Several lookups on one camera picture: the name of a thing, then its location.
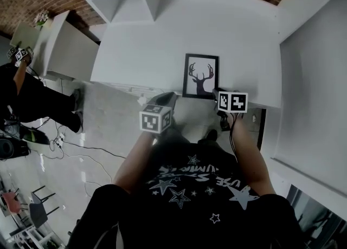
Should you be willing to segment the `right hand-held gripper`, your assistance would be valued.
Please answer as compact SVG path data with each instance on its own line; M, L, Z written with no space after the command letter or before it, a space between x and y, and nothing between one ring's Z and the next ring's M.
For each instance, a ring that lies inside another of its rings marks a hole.
M221 88L214 88L212 95L217 103L217 115L221 118L222 131L230 131L238 116L243 117L248 111L248 94L241 92L220 92Z

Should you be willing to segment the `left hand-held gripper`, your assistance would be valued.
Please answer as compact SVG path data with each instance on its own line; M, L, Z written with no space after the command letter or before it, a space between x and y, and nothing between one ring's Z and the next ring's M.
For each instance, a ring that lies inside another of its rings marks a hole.
M175 92L166 92L151 98L139 112L140 129L155 134L164 132L171 125L177 97Z

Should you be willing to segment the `framed deer silhouette picture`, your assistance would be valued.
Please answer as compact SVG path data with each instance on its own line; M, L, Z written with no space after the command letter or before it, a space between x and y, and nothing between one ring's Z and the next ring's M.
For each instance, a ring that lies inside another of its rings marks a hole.
M186 54L182 96L213 100L219 84L219 57Z

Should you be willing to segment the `person's left forearm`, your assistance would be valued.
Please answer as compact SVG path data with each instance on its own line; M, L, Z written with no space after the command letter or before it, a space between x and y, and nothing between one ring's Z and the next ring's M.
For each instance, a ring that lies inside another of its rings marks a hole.
M149 132L142 132L135 145L118 169L113 184L129 194L139 185L140 179L149 162L153 147L154 136Z

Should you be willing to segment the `person's right forearm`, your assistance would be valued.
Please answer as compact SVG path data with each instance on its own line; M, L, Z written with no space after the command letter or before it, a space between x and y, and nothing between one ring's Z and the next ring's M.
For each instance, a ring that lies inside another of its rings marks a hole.
M236 113L228 113L227 116L236 158L247 185L260 196L275 194L265 160L242 118Z

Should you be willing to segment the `person's left shoe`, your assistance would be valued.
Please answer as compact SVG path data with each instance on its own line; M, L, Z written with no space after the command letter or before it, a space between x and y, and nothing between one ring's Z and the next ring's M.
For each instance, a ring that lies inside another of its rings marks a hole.
M177 123L173 123L168 129L169 141L175 143L190 144L190 141L186 139L182 134L182 127Z

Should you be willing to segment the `white side table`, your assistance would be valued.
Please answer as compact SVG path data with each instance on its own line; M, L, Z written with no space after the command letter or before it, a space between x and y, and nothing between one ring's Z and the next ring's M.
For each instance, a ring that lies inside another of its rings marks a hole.
M10 45L33 50L30 71L41 78L88 82L99 45L67 22L68 14L65 11L55 16L49 27L40 30L19 23Z

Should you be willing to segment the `white power strip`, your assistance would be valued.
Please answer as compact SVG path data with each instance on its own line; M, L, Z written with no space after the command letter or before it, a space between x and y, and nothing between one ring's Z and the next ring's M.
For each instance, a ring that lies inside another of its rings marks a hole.
M53 141L53 144L58 146L59 149L62 149L62 146L64 144L65 141L65 134L64 133L60 133Z

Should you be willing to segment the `person's black star-print shirt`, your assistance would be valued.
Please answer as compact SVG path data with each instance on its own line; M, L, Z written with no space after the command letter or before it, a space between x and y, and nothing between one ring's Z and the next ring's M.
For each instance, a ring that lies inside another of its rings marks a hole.
M139 187L95 190L67 249L303 249L290 203L248 187L215 146L155 145Z

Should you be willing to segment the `black green bag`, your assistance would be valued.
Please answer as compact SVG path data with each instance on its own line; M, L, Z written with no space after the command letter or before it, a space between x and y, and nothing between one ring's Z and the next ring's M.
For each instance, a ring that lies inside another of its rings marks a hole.
M32 142L36 144L42 144L42 145L50 144L50 140L47 137L47 135L44 132L33 127L29 128L26 126L21 126L20 139L26 142Z

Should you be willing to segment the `small potted pink flowers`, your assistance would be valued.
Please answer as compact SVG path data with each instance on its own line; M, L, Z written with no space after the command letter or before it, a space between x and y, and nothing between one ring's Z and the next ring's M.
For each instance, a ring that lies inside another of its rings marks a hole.
M39 12L35 19L34 23L36 26L42 26L45 24L45 22L50 18L50 12L48 10L42 10Z

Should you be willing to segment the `dark glass window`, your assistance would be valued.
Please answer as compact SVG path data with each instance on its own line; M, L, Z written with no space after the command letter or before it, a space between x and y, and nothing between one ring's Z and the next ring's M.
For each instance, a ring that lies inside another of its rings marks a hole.
M287 200L304 235L305 249L347 249L347 221L291 185Z

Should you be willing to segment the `black chair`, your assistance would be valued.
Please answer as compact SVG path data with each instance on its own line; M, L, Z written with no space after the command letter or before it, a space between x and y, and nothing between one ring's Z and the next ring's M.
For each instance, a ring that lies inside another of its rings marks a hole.
M32 203L29 204L29 214L35 228L40 228L44 223L48 221L48 215L59 209L59 207L56 207L50 212L46 212L44 203L50 197L54 196L55 193L52 193L44 198L37 196L36 193L45 187L46 186L41 186L40 188L31 192Z

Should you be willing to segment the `pink chair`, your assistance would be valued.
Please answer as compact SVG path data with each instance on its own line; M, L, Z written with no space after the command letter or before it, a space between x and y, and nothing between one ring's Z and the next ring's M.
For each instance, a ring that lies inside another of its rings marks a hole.
M19 214L21 212L22 205L16 199L16 194L13 191L2 193L2 198L4 199L10 213Z

